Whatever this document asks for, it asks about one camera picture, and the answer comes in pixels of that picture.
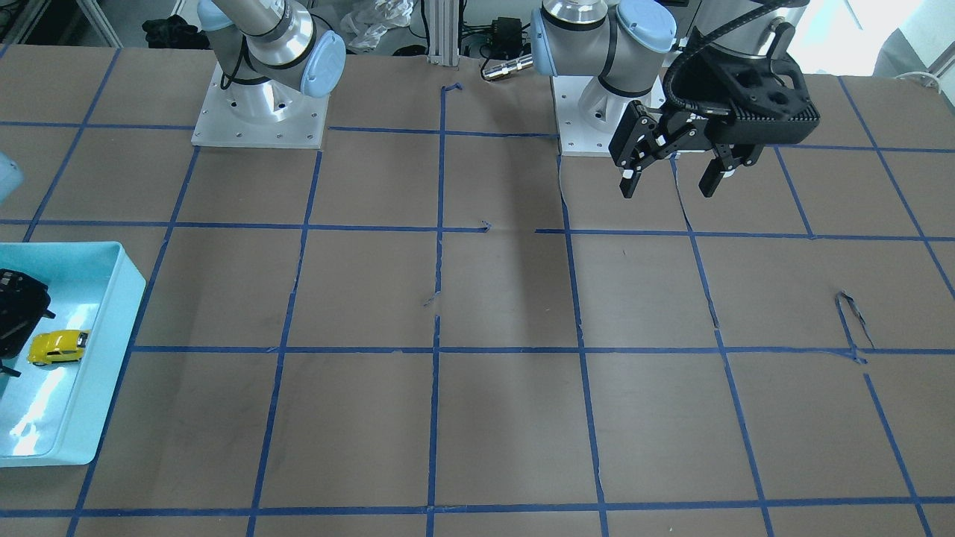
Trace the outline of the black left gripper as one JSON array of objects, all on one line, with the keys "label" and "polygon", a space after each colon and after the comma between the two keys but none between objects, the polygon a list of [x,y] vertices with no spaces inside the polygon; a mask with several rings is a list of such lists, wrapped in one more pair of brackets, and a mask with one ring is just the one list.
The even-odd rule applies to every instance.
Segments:
[{"label": "black left gripper", "polygon": [[608,145],[621,171],[619,190],[632,198],[649,164],[677,151],[713,151],[710,172],[752,166],[767,144],[802,142],[821,122],[801,68],[788,53],[792,26],[767,27],[768,50],[748,57],[693,30],[685,52],[664,77],[657,112],[631,102]]}]

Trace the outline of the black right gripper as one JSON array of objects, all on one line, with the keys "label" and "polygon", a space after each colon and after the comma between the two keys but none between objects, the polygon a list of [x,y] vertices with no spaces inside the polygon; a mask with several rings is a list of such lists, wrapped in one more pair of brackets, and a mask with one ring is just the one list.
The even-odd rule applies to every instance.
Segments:
[{"label": "black right gripper", "polygon": [[48,309],[48,285],[27,273],[1,269],[1,358],[13,359],[28,342],[41,318],[54,318]]}]

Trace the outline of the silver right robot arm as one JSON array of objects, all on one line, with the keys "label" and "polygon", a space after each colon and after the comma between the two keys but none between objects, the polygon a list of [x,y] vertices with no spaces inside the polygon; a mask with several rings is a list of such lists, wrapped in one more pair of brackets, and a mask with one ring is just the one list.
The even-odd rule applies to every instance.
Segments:
[{"label": "silver right robot arm", "polygon": [[[304,146],[318,147],[313,136],[325,124],[328,96],[345,68],[345,42],[300,1],[201,1],[201,29],[215,52],[219,78],[198,126],[231,126],[234,147],[250,147],[267,136],[269,148],[295,148],[289,132],[303,127]],[[89,342],[88,330],[38,333],[50,310],[48,285],[26,273],[2,269],[2,373],[19,377],[9,361],[31,344],[54,351],[30,363],[43,367],[78,362]]]}]

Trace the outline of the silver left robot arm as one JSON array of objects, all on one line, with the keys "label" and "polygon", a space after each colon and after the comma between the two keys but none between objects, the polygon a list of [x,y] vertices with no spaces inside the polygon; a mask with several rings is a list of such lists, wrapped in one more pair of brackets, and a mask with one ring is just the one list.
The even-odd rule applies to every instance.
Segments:
[{"label": "silver left robot arm", "polygon": [[768,144],[821,124],[788,52],[805,1],[543,1],[530,23],[534,68],[587,76],[584,110],[610,130],[608,153],[631,198],[642,173],[680,151],[710,151],[698,187],[753,166]]}]

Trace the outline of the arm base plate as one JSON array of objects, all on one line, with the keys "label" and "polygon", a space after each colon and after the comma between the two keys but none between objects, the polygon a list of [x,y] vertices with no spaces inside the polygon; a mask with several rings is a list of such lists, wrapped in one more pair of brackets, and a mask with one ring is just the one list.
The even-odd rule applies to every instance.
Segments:
[{"label": "arm base plate", "polygon": [[609,157],[610,140],[633,101],[604,88],[597,76],[552,76],[560,156]]},{"label": "arm base plate", "polygon": [[194,146],[319,150],[327,96],[311,98],[275,81],[222,89],[217,65],[191,136]]}]

